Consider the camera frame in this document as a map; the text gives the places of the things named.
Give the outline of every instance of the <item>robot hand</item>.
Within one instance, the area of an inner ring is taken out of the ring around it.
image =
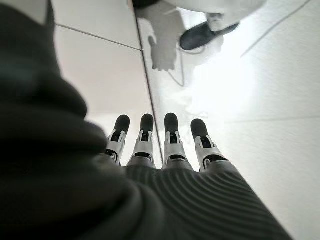
[[[121,115],[114,126],[114,130],[108,138],[105,154],[109,155],[114,163],[120,166],[122,152],[126,143],[126,136],[130,125],[130,119]],[[188,169],[193,171],[186,156],[183,142],[179,134],[178,118],[173,113],[168,113],[164,119],[165,142],[164,163],[162,169]],[[133,153],[128,166],[142,165],[150,168],[155,167],[153,148],[154,118],[145,114],[141,119],[140,132],[136,140]],[[222,166],[229,170],[237,171],[236,168],[221,154],[208,134],[205,123],[195,119],[191,123],[191,131],[195,142],[200,171],[216,172]]]

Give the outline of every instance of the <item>shiny floor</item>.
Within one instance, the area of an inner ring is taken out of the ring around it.
[[[183,51],[203,13],[164,1],[136,11],[161,150],[176,113],[199,169],[190,123],[212,140],[295,239],[320,230],[320,2],[268,0],[234,32]]]

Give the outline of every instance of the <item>white floor tile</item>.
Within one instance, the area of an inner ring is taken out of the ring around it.
[[[226,109],[226,121],[320,116],[319,12],[320,4],[310,2],[241,60],[250,74],[234,79],[248,84],[245,89],[251,92],[241,110]],[[233,99],[231,107],[238,101]]]
[[[140,49],[130,0],[52,0],[57,24]]]
[[[130,117],[121,161],[126,165],[138,137],[141,117],[152,114],[141,52],[63,27],[57,27],[55,42],[65,79],[87,102],[87,119],[110,134],[118,116]],[[160,167],[155,129],[154,148],[156,165]]]
[[[241,21],[237,31],[224,37],[222,46],[224,54],[242,55],[268,29],[297,10],[305,2],[306,0],[267,0],[261,9]]]
[[[319,238],[320,118],[230,123],[224,154],[294,239]]]

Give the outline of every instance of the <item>black fabric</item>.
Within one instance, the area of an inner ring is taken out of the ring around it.
[[[40,26],[0,4],[0,239],[289,239],[239,175],[115,166],[48,12]]]
[[[180,38],[180,47],[186,51],[200,48],[220,36],[231,33],[238,25],[239,23],[221,31],[211,31],[208,22],[205,21],[184,32]]]
[[[133,6],[137,9],[142,9],[156,4],[159,0],[132,0]]]

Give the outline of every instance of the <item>tile grout line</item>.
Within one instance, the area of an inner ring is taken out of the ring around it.
[[[257,119],[257,120],[240,120],[240,121],[225,121],[225,124],[246,124],[246,123],[260,123],[260,122],[283,122],[295,120],[309,120],[320,119],[320,115],[306,116],[306,117],[287,117],[287,118],[270,118],[270,119]]]
[[[244,51],[244,53],[241,54],[240,58],[243,58],[245,55],[247,55],[258,43],[260,43],[269,33],[271,33],[276,27],[278,27],[280,24],[285,22],[287,19],[295,15],[297,12],[299,12],[301,9],[303,9],[308,3],[310,3],[312,0],[305,1],[301,6],[299,6],[296,10],[289,13],[285,17],[281,18],[278,22],[276,22],[274,25],[272,25],[264,34],[262,34],[261,37],[258,38],[257,41],[255,41],[250,47],[248,47],[247,50]]]
[[[149,97],[150,97],[150,101],[151,101],[151,107],[152,107],[152,112],[153,112],[153,117],[154,117],[154,125],[155,125],[155,130],[156,130],[156,136],[158,139],[158,145],[159,145],[159,149],[160,149],[160,156],[161,156],[161,161],[162,164],[164,164],[164,156],[162,155],[162,148],[161,148],[161,141],[160,141],[160,136],[159,136],[159,127],[158,127],[158,121],[156,118],[156,110],[155,110],[155,104],[152,98],[152,92],[151,92],[151,85],[150,85],[150,78],[147,72],[147,64],[146,64],[146,60],[145,60],[145,53],[143,51],[143,45],[142,45],[142,37],[140,34],[140,28],[139,28],[139,23],[138,23],[138,19],[136,17],[136,14],[134,14],[135,17],[135,23],[136,23],[136,28],[138,31],[138,37],[139,37],[139,41],[140,41],[140,46],[141,46],[141,55],[142,55],[142,62],[143,62],[143,67],[144,67],[144,73],[145,73],[145,78],[146,78],[146,83],[148,86],[148,90],[149,90]]]
[[[142,50],[139,49],[139,48],[135,48],[133,46],[129,46],[129,45],[117,42],[117,41],[113,41],[113,40],[110,40],[110,39],[107,39],[107,38],[104,38],[104,37],[101,37],[101,36],[98,36],[98,35],[95,35],[95,34],[92,34],[92,33],[89,33],[89,32],[81,31],[79,29],[76,29],[76,28],[73,28],[73,27],[70,27],[70,26],[66,26],[66,25],[63,25],[63,24],[60,24],[60,23],[56,23],[55,25],[58,26],[58,27],[64,28],[64,29],[69,29],[69,30],[72,30],[72,31],[75,31],[75,32],[78,32],[78,33],[81,33],[81,34],[89,35],[89,36],[97,38],[97,39],[105,40],[105,41],[108,41],[108,42],[111,42],[111,43],[114,43],[114,44],[118,44],[118,45],[130,48],[130,49],[134,49],[134,50],[138,50],[138,51],[142,52]]]

